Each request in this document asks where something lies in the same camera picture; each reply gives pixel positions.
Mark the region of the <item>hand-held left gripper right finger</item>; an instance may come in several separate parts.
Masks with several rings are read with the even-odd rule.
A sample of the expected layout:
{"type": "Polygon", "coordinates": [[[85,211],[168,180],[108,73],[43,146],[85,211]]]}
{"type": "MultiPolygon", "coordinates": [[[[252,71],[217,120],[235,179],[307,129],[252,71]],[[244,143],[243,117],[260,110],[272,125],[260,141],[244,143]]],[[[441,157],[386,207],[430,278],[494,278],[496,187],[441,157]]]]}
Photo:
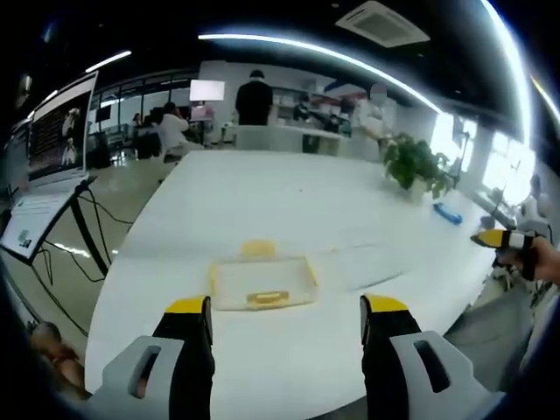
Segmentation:
{"type": "Polygon", "coordinates": [[[473,364],[406,304],[366,293],[360,325],[369,419],[487,419],[503,399],[474,377],[473,364]]]}

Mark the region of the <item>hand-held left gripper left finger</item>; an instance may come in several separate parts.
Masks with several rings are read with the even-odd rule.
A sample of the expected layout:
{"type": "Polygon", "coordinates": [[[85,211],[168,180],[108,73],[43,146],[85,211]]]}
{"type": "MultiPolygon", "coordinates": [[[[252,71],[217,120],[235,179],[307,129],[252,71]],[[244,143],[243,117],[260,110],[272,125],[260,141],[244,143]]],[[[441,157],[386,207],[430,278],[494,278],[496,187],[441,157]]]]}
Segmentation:
{"type": "Polygon", "coordinates": [[[171,304],[102,371],[91,419],[208,419],[214,376],[211,298],[171,304]]]}

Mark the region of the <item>person's right hand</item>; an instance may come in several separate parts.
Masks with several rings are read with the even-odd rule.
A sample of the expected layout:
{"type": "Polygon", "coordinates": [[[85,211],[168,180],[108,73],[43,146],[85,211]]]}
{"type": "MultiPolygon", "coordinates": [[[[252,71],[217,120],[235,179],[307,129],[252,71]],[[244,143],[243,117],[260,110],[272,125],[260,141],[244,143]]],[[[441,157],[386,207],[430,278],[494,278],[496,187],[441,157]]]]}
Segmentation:
{"type": "Polygon", "coordinates": [[[530,250],[534,253],[535,263],[528,269],[525,268],[528,259],[515,249],[499,252],[498,261],[517,268],[525,280],[542,280],[559,285],[559,250],[543,237],[536,237],[530,250]]]}

